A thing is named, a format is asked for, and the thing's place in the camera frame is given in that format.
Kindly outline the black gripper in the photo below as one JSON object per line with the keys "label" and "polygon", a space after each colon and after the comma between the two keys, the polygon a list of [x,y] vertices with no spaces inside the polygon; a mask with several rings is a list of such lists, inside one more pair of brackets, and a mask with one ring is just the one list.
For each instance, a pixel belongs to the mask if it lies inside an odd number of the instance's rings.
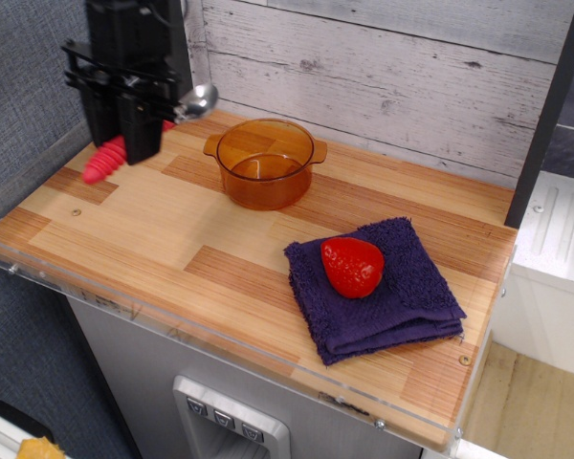
{"label": "black gripper", "polygon": [[168,1],[86,1],[88,41],[66,41],[67,84],[79,91],[95,146],[120,134],[126,161],[160,150],[164,120],[179,104]]}

